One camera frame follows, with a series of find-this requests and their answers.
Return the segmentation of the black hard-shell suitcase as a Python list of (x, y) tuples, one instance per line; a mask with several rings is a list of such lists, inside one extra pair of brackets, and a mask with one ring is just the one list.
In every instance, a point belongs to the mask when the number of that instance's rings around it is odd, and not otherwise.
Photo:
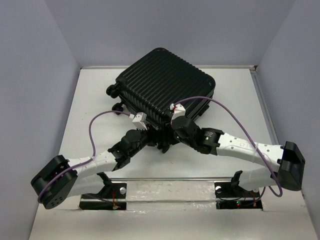
[(145, 113), (147, 124), (155, 131), (157, 148), (166, 153), (178, 143), (170, 127), (170, 105), (190, 97), (204, 97), (183, 103), (185, 115), (195, 121), (209, 108), (208, 98), (213, 97), (215, 87), (212, 76), (158, 47), (121, 72), (106, 94), (120, 98), (113, 110), (126, 107), (132, 114)]

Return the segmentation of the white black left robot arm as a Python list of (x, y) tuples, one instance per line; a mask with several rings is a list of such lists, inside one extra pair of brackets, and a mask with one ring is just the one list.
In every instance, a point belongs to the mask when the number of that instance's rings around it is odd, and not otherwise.
[(166, 153), (170, 145), (162, 141), (153, 128), (131, 129), (119, 142), (101, 153), (74, 159), (67, 159), (62, 154), (53, 157), (30, 182), (38, 203), (50, 210), (73, 196), (108, 196), (112, 182), (106, 173), (124, 168), (144, 147), (157, 147)]

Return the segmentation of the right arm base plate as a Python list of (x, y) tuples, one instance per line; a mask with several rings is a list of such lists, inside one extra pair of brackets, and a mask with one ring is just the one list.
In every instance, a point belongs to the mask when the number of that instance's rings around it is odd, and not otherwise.
[(263, 209), (260, 192), (247, 191), (239, 186), (243, 172), (237, 171), (230, 181), (214, 183), (218, 210)]

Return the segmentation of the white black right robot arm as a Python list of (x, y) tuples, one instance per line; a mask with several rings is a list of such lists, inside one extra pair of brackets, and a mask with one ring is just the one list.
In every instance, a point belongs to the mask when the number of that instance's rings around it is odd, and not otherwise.
[(222, 130), (200, 128), (185, 116), (174, 119), (171, 128), (179, 142), (201, 154), (232, 157), (261, 166), (234, 174), (230, 190), (235, 196), (276, 185), (290, 191), (302, 189), (306, 160), (294, 142), (287, 141), (285, 145), (250, 143)]

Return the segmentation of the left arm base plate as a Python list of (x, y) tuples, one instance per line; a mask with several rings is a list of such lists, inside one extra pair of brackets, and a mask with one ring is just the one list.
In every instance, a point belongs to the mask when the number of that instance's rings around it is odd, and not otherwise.
[(127, 183), (111, 181), (105, 173), (97, 173), (103, 183), (98, 193), (81, 195), (79, 208), (81, 210), (125, 211), (127, 209)]

